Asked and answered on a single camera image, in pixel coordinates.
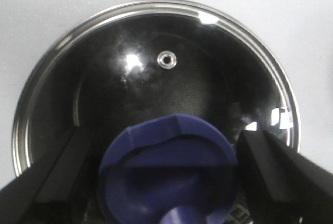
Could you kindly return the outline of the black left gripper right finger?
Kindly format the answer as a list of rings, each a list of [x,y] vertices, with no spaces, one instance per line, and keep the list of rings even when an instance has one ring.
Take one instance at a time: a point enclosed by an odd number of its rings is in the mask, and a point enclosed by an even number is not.
[[[332,174],[266,131],[242,131],[242,187],[254,223],[332,223]]]

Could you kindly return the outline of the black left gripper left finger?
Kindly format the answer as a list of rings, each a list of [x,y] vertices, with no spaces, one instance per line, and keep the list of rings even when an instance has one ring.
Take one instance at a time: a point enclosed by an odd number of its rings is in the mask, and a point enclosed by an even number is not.
[[[82,223],[92,188],[92,131],[71,127],[1,190],[1,223]]]

